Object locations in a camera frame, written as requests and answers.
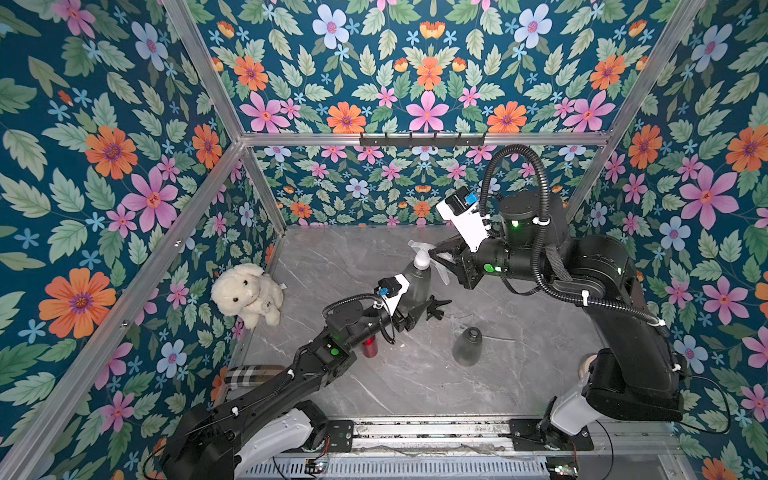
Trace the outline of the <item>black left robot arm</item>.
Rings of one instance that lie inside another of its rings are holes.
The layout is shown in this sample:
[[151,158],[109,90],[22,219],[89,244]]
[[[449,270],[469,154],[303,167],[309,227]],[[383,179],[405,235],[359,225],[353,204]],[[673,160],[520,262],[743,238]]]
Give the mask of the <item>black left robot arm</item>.
[[388,308],[396,298],[353,295],[328,305],[326,325],[301,346],[289,365],[244,395],[211,410],[183,415],[160,453],[168,479],[235,479],[276,455],[325,440],[328,420],[309,396],[341,377],[356,361],[355,348],[396,326]]

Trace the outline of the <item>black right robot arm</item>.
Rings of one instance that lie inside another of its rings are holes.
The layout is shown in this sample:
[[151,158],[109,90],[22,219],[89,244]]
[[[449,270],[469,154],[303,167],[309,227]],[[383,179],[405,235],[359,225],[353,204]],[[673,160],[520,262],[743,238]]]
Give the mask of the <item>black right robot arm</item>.
[[[488,212],[490,183],[501,161],[518,155],[534,170],[537,189],[500,199],[500,224]],[[555,194],[542,159],[528,146],[496,152],[481,188],[461,187],[437,211],[457,235],[430,255],[471,290],[486,276],[534,283],[533,292],[582,309],[605,346],[567,393],[554,397],[533,426],[512,426],[526,447],[570,449],[587,426],[602,417],[620,421],[682,420],[680,382],[687,368],[669,342],[669,329],[650,312],[626,247],[605,235],[574,238],[562,199]]]

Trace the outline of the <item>white spray nozzle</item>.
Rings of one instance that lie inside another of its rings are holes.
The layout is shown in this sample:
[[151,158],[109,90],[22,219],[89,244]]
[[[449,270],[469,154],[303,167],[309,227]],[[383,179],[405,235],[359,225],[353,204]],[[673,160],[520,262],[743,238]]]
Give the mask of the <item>white spray nozzle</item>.
[[413,266],[416,269],[424,271],[428,267],[435,267],[442,282],[445,285],[450,284],[448,269],[430,255],[430,251],[435,248],[433,244],[409,240],[408,246],[415,252]]

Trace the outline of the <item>grey translucent spray bottle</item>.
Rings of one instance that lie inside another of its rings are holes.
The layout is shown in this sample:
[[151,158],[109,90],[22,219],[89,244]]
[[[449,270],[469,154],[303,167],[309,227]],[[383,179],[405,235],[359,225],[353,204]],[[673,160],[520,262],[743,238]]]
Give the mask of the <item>grey translucent spray bottle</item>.
[[427,301],[430,292],[432,270],[430,267],[419,269],[409,264],[403,271],[409,282],[407,292],[401,297],[398,309],[407,312]]

